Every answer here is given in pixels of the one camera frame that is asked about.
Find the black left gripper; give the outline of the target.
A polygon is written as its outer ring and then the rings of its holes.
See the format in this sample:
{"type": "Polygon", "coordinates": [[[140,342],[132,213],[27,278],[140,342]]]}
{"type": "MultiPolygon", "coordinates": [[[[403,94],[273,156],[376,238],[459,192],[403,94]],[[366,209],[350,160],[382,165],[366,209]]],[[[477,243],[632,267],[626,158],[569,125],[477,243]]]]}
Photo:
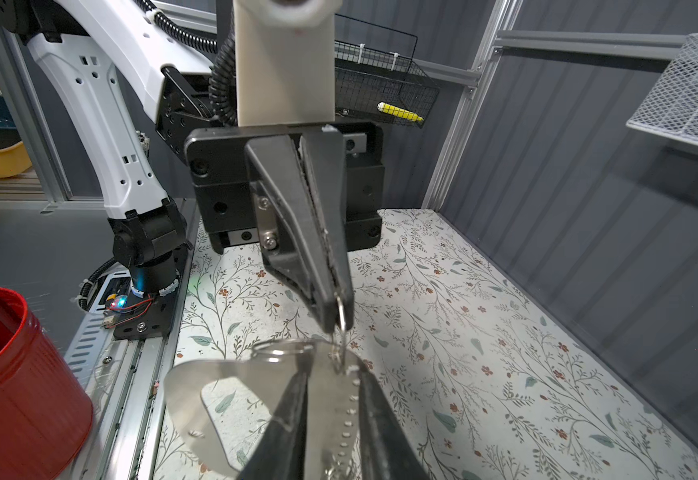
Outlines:
{"type": "Polygon", "coordinates": [[[331,334],[339,325],[353,325],[348,249],[380,242],[383,130],[362,120],[305,130],[304,125],[196,129],[184,153],[213,250],[222,254],[256,243],[254,206],[267,199],[269,207],[257,216],[277,246],[262,249],[265,267],[295,290],[319,328],[331,334]],[[300,136],[301,164],[293,142],[300,136]]]}

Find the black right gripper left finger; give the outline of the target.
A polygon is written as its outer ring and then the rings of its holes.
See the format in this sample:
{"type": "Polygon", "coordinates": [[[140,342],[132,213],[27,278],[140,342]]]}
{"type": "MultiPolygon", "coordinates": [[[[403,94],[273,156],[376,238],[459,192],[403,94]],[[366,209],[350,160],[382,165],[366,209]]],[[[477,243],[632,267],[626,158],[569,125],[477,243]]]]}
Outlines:
{"type": "Polygon", "coordinates": [[[307,418],[308,374],[298,372],[291,377],[258,446],[237,478],[304,479],[307,418]]]}

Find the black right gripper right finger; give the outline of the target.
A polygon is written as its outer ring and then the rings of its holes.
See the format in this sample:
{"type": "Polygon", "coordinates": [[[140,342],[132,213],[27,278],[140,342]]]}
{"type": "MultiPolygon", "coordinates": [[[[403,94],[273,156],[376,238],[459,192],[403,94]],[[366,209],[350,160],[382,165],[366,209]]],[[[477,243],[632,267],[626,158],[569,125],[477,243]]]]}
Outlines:
{"type": "Polygon", "coordinates": [[[359,445],[365,480],[428,479],[389,405],[380,384],[366,368],[359,371],[359,445]]]}

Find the silver metal keyring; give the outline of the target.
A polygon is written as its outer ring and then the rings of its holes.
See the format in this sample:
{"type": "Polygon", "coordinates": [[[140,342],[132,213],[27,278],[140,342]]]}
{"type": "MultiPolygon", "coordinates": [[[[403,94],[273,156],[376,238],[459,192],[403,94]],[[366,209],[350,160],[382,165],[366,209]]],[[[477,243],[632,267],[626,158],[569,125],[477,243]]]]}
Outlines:
{"type": "Polygon", "coordinates": [[[339,294],[335,295],[335,304],[336,326],[330,341],[298,339],[261,341],[253,345],[250,359],[281,364],[286,360],[293,360],[298,367],[306,367],[308,362],[312,364],[317,362],[319,346],[328,346],[326,358],[331,362],[333,370],[337,374],[348,375],[351,372],[347,360],[349,328],[344,301],[339,294]]]}

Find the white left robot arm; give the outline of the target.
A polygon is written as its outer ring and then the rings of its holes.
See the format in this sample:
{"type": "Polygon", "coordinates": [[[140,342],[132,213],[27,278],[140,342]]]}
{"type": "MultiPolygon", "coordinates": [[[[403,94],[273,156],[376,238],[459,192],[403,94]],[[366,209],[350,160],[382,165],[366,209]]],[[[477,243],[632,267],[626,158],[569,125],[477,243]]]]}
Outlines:
{"type": "Polygon", "coordinates": [[[236,1],[224,40],[150,1],[0,1],[59,95],[92,163],[113,255],[131,278],[109,306],[119,339],[164,336],[187,224],[157,179],[125,105],[137,94],[191,171],[217,252],[258,243],[326,333],[349,331],[348,255],[378,243],[381,131],[336,113],[337,1],[236,1]]]}

